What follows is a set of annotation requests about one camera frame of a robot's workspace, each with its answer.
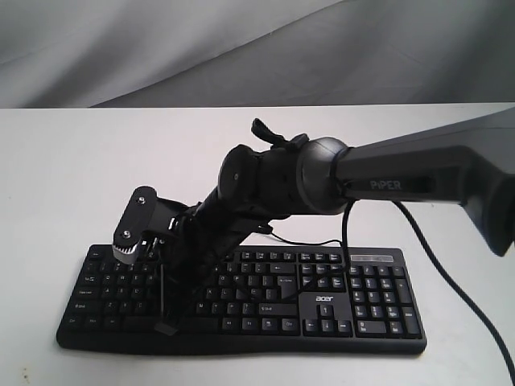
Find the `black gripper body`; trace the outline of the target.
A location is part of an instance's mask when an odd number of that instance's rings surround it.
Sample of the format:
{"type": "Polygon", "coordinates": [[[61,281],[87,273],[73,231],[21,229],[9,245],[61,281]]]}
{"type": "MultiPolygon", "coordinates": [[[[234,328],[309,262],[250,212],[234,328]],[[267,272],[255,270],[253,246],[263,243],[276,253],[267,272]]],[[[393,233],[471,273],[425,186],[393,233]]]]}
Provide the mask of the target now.
{"type": "Polygon", "coordinates": [[[156,214],[163,221],[156,254],[156,272],[164,298],[192,298],[206,285],[216,265],[250,234],[272,220],[262,213],[232,212],[221,203],[188,207],[159,200],[156,214]]]}

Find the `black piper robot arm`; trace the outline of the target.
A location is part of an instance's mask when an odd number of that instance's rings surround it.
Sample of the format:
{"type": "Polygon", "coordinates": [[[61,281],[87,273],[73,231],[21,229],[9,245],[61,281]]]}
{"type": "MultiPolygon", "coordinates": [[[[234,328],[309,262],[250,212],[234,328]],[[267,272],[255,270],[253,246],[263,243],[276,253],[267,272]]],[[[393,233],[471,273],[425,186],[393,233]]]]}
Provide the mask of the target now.
{"type": "Polygon", "coordinates": [[[360,200],[456,203],[493,253],[514,242],[512,109],[358,147],[306,135],[287,141],[260,120],[252,131],[270,148],[233,148],[216,187],[174,224],[162,255],[165,334],[180,328],[214,266],[273,220],[348,214],[360,200]]]}

